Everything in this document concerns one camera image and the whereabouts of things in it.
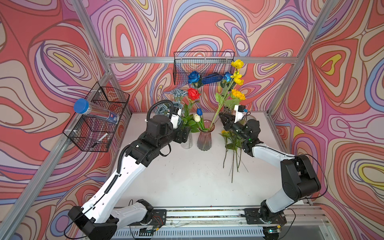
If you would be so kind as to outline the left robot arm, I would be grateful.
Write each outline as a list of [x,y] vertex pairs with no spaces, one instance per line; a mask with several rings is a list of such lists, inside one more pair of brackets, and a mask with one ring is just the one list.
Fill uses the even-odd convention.
[[154,208],[141,199],[128,207],[115,209],[115,205],[135,178],[140,175],[171,142],[183,143],[180,111],[170,100],[153,104],[146,117],[146,130],[137,140],[125,146],[118,158],[117,168],[97,193],[82,206],[74,206],[68,213],[71,223],[89,240],[110,240],[117,230],[138,224],[157,228],[165,221],[154,215]]

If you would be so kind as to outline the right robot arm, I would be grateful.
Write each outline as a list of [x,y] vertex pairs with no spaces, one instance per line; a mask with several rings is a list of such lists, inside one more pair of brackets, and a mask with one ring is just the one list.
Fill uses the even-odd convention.
[[262,201],[259,211],[253,217],[262,223],[271,224],[282,217],[287,207],[321,190],[322,185],[310,159],[305,155],[295,156],[265,145],[259,139],[259,121],[251,119],[243,125],[235,115],[219,113],[219,117],[224,130],[234,133],[241,140],[241,148],[246,154],[280,170],[281,189]]

